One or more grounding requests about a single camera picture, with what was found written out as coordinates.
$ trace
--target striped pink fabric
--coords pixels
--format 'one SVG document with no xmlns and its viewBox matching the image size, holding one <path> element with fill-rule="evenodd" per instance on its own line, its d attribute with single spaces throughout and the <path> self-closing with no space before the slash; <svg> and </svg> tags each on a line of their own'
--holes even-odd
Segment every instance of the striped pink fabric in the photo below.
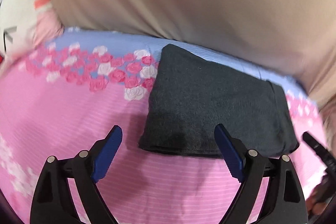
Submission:
<svg viewBox="0 0 336 224">
<path fill-rule="evenodd" d="M 47 82 L 47 71 L 34 75 L 19 66 L 0 82 L 0 188 L 26 224 L 46 158 L 73 157 L 104 138 L 115 124 L 123 129 L 123 142 L 98 188 L 119 223 L 220 221 L 239 187 L 223 160 L 164 156 L 137 147 L 148 112 L 148 92 L 141 100 L 126 100 L 125 87 L 118 83 L 91 92 L 87 85 L 70 84 L 63 77 Z M 290 94 L 287 99 L 297 137 L 310 130 L 325 143 L 315 106 Z M 308 104 L 313 116 L 295 116 L 297 100 Z M 291 159 L 308 196 L 320 181 L 323 164 L 303 143 Z M 264 179 L 250 222 L 256 220 L 266 187 Z M 81 219 L 89 223 L 73 182 L 71 189 Z"/>
</svg>

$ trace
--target mattress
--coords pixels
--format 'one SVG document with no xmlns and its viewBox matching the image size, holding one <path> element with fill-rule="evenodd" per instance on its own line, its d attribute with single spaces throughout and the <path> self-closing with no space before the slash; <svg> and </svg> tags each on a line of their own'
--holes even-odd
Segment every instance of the mattress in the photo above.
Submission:
<svg viewBox="0 0 336 224">
<path fill-rule="evenodd" d="M 159 155 L 137 146 L 161 49 L 169 43 L 281 85 L 298 140 L 310 131 L 326 143 L 315 103 L 289 76 L 182 42 L 70 28 L 0 80 L 0 188 L 25 223 L 46 158 L 74 157 L 115 124 L 123 129 L 123 142 L 97 186 L 119 223 L 220 221 L 240 185 L 223 160 Z M 325 167 L 301 141 L 290 157 L 308 197 Z M 267 182 L 262 182 L 249 222 L 258 216 Z M 89 223 L 72 180 L 70 187 L 82 221 Z"/>
</svg>

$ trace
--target folded gray fabric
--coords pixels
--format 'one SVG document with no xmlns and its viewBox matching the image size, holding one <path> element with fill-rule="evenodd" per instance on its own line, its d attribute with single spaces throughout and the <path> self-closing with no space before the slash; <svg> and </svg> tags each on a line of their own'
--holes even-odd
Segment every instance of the folded gray fabric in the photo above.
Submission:
<svg viewBox="0 0 336 224">
<path fill-rule="evenodd" d="M 165 46 L 139 147 L 221 158 L 213 137 L 219 123 L 264 156 L 291 153 L 299 145 L 280 86 Z"/>
</svg>

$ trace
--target metal pin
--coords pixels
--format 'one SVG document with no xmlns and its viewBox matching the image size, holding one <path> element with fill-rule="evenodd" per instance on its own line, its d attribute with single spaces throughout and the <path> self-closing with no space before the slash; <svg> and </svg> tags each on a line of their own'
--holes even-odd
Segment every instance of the metal pin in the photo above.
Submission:
<svg viewBox="0 0 336 224">
<path fill-rule="evenodd" d="M 50 156 L 49 158 L 47 158 L 47 162 L 52 163 L 55 160 L 54 156 Z"/>
<path fill-rule="evenodd" d="M 251 150 L 249 150 L 249 155 L 252 156 L 252 157 L 256 157 L 258 155 L 258 152 L 251 149 Z"/>
<path fill-rule="evenodd" d="M 87 150 L 83 150 L 83 151 L 79 152 L 79 156 L 81 158 L 85 158 L 88 154 L 89 154 L 89 152 Z"/>
<path fill-rule="evenodd" d="M 287 155 L 282 155 L 282 159 L 284 161 L 290 161 L 290 158 Z"/>
</svg>

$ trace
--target orange patch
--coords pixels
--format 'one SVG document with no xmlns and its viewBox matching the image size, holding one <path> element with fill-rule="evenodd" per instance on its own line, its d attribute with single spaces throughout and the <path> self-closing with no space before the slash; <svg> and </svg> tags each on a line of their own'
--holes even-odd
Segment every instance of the orange patch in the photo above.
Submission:
<svg viewBox="0 0 336 224">
<path fill-rule="evenodd" d="M 40 7 L 42 7 L 43 5 L 46 5 L 49 2 L 50 0 L 35 0 L 34 7 L 35 9 L 39 9 Z"/>
</svg>

